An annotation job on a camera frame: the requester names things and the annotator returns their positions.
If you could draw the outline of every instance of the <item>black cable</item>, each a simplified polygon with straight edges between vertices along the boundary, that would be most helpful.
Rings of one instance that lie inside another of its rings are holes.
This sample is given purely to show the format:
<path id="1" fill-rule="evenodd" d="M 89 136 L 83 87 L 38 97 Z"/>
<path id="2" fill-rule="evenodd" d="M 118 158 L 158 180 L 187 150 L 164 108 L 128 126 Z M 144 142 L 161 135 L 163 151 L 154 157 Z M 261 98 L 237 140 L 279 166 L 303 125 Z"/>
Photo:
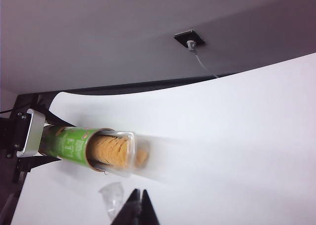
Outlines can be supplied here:
<path id="1" fill-rule="evenodd" d="M 6 111 L 2 111 L 2 112 L 0 112 L 0 114 L 9 113 L 9 112 L 11 112 L 11 111 L 18 110 L 18 109 L 21 109 L 21 108 L 23 108 L 23 107 L 26 107 L 26 106 L 28 106 L 28 105 L 30 105 L 30 104 L 31 104 L 31 103 L 27 103 L 27 104 L 21 105 L 21 106 L 16 107 L 16 108 L 12 108 L 12 109 L 9 109 L 9 110 L 6 110 Z"/>

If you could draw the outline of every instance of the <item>wall mount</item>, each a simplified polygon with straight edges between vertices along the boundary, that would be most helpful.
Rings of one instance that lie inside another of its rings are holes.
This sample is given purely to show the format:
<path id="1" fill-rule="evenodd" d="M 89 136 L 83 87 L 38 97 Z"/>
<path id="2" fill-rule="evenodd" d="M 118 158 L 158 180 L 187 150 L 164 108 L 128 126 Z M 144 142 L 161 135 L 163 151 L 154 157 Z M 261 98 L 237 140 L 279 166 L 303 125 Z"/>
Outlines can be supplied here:
<path id="1" fill-rule="evenodd" d="M 174 39 L 176 39 L 178 42 L 180 42 L 185 48 L 188 48 L 187 41 L 189 41 L 189 40 L 195 41 L 197 46 L 205 45 L 205 41 L 203 41 L 194 30 L 175 34 Z"/>

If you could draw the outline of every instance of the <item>ceiling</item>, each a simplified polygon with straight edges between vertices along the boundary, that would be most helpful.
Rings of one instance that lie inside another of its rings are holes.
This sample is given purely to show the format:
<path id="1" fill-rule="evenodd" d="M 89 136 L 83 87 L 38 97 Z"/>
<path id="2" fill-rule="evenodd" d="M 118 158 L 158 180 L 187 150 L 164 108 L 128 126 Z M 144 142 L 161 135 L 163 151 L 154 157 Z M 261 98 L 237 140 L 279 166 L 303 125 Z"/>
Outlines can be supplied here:
<path id="1" fill-rule="evenodd" d="M 15 93 L 210 75 L 316 52 L 315 0 L 1 0 L 1 87 Z"/>

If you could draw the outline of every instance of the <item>white backdrop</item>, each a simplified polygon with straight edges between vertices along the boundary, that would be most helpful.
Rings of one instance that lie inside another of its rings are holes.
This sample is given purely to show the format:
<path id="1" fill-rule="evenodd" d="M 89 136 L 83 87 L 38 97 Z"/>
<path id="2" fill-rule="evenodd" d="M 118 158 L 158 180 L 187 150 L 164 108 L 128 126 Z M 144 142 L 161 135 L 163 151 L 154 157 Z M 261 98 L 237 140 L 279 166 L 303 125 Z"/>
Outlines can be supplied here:
<path id="1" fill-rule="evenodd" d="M 316 223 L 316 54 L 220 79 L 116 96 L 60 93 L 50 110 L 150 144 L 130 178 L 59 161 L 32 169 L 12 224 L 109 224 L 98 190 L 146 188 L 161 224 Z"/>

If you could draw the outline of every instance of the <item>can label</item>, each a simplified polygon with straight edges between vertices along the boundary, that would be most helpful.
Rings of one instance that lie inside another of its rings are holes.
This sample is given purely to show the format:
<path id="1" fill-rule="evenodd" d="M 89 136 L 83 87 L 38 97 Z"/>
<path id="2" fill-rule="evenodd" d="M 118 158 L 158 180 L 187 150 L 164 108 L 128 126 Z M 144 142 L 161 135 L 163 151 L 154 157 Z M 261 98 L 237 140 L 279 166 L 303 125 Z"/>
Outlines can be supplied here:
<path id="1" fill-rule="evenodd" d="M 46 126 L 40 141 L 39 152 L 94 169 L 87 160 L 86 147 L 91 137 L 100 130 L 102 129 Z"/>

